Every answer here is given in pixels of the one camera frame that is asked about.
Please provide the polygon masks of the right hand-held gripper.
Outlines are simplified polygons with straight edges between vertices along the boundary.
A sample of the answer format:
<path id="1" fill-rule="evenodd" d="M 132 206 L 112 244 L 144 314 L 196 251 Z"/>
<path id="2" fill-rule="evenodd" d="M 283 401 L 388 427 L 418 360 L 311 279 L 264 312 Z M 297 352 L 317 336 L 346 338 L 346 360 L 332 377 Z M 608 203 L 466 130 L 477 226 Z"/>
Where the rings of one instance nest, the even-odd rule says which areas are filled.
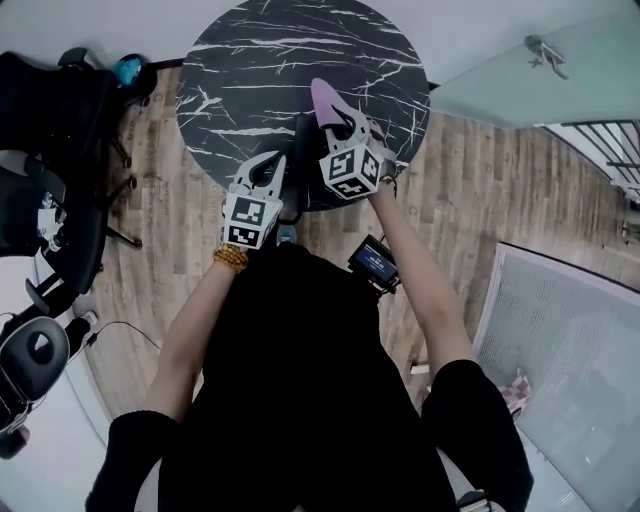
<path id="1" fill-rule="evenodd" d="M 335 112 L 340 124 L 323 128 L 329 149 L 319 161 L 325 186 L 343 200 L 377 192 L 382 180 L 397 175 L 396 154 L 378 133 L 370 133 L 367 117 L 360 110 L 342 102 Z"/>

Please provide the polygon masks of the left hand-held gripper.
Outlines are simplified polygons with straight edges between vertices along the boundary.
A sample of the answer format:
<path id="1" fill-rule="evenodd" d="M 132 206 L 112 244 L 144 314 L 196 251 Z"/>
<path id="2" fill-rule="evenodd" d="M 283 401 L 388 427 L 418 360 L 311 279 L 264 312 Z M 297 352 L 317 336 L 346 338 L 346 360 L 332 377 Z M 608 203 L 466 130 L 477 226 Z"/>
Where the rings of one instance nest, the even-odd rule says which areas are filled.
<path id="1" fill-rule="evenodd" d="M 222 241 L 244 249 L 259 249 L 275 227 L 283 208 L 280 197 L 286 169 L 280 151 L 260 153 L 240 165 L 233 177 L 223 207 Z M 264 174 L 272 169 L 268 182 Z M 268 195 L 250 189 L 268 189 Z"/>

